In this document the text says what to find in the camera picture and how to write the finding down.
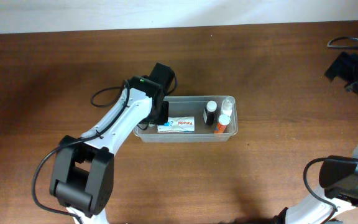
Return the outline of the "white Panadol box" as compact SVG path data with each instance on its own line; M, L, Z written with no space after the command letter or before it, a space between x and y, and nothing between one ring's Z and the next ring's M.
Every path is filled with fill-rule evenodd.
M157 126L157 131L159 133L193 133L195 131L195 118L193 116L168 117L165 124Z

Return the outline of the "dark bottle white cap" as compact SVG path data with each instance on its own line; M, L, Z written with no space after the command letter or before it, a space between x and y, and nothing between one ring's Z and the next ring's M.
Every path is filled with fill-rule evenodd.
M215 120L215 113L217 110L217 103L215 101L208 101L203 112L204 123L211 126Z

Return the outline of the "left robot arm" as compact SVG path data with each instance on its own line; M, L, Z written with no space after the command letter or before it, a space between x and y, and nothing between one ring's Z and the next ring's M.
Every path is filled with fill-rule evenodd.
M65 136L56 148L50 195L75 223L106 223L114 185L114 157L138 124L164 124L164 98L177 87L174 71L156 63L151 74L124 80L114 106L79 138Z

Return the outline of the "white spray bottle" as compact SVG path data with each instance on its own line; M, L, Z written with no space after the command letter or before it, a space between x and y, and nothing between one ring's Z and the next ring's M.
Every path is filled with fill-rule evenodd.
M220 114L231 116L235 102L236 101L233 96L227 96L221 103Z

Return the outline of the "orange tube white cap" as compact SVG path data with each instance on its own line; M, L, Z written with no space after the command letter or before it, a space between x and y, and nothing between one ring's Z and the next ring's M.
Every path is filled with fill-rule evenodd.
M227 126L230 124L231 122L231 117L227 114L221 114L218 117L218 123L216 125L216 128L214 130L215 134L222 134Z

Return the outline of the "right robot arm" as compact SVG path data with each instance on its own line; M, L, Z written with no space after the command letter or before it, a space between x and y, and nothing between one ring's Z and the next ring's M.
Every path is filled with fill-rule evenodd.
M334 40L327 46L341 54L326 70L325 77L343 79L345 90L358 95L358 46L335 45ZM358 208L358 145L351 157L328 156L307 163L303 182L308 196L284 208L270 223L335 223L339 214Z

